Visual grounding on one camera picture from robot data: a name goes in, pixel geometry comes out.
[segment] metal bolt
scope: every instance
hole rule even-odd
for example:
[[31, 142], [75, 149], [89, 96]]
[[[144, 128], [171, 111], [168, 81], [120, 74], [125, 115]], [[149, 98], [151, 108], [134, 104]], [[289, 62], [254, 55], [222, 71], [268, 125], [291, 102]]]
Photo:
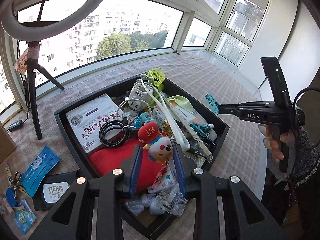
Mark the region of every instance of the metal bolt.
[[231, 181], [232, 181], [233, 183], [238, 183], [238, 182], [240, 181], [240, 179], [239, 179], [239, 177], [237, 177], [237, 176], [232, 176], [232, 177], [231, 177]]
[[114, 175], [120, 175], [120, 174], [122, 173], [122, 170], [121, 170], [121, 169], [114, 169], [114, 170], [112, 171], [112, 173], [113, 173]]
[[203, 173], [203, 169], [201, 169], [201, 168], [195, 168], [195, 169], [193, 170], [193, 172], [194, 172], [195, 174], [202, 174], [202, 173]]
[[83, 183], [85, 183], [85, 177], [79, 177], [79, 178], [77, 179], [77, 183], [78, 183], [78, 184], [83, 184]]

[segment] blue wet wipes package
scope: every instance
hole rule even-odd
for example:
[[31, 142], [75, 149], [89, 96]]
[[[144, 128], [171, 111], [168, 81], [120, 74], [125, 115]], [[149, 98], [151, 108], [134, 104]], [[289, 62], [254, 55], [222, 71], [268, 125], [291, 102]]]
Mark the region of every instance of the blue wet wipes package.
[[21, 183], [30, 197], [36, 193], [44, 176], [60, 161], [49, 147], [45, 146], [21, 178]]

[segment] cartoon figure keychain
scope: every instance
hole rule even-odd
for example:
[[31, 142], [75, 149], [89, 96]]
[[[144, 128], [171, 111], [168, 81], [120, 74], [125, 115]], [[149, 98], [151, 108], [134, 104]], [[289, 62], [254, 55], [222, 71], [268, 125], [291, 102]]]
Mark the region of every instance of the cartoon figure keychain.
[[143, 148], [148, 150], [148, 157], [162, 165], [166, 165], [166, 160], [172, 154], [174, 146], [171, 139], [164, 134], [159, 133], [159, 127], [155, 122], [144, 124], [138, 131], [140, 141], [146, 143]]

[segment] tripod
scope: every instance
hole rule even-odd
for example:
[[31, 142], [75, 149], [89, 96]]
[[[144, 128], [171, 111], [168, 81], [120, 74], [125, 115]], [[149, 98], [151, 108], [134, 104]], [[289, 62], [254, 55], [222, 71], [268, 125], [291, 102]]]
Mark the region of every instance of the tripod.
[[[28, 42], [28, 47], [34, 48], [39, 45], [39, 41]], [[42, 133], [39, 123], [38, 109], [37, 109], [37, 101], [36, 101], [36, 73], [33, 70], [37, 69], [42, 75], [44, 75], [49, 81], [55, 84], [61, 90], [64, 90], [64, 87], [52, 76], [49, 72], [42, 66], [39, 65], [38, 57], [32, 58], [28, 52], [28, 60], [25, 62], [27, 66], [27, 82], [28, 82], [28, 91], [29, 91], [29, 101], [30, 101], [30, 109], [33, 120], [33, 125], [36, 130], [36, 134], [38, 140], [41, 140]]]

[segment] black coiled cable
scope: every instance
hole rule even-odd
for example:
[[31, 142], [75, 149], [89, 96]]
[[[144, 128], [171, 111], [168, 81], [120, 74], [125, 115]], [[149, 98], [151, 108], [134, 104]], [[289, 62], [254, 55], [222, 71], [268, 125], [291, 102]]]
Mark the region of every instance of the black coiled cable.
[[[105, 148], [115, 148], [115, 147], [120, 147], [122, 146], [125, 141], [128, 139], [129, 137], [129, 129], [127, 127], [127, 123], [120, 121], [120, 120], [113, 120], [113, 121], [109, 121], [106, 122], [105, 124], [103, 124], [100, 128], [99, 131], [99, 139], [101, 144], [105, 147]], [[116, 129], [120, 129], [124, 132], [123, 137], [116, 142], [110, 142], [106, 139], [106, 134], [112, 130], [116, 130]]]

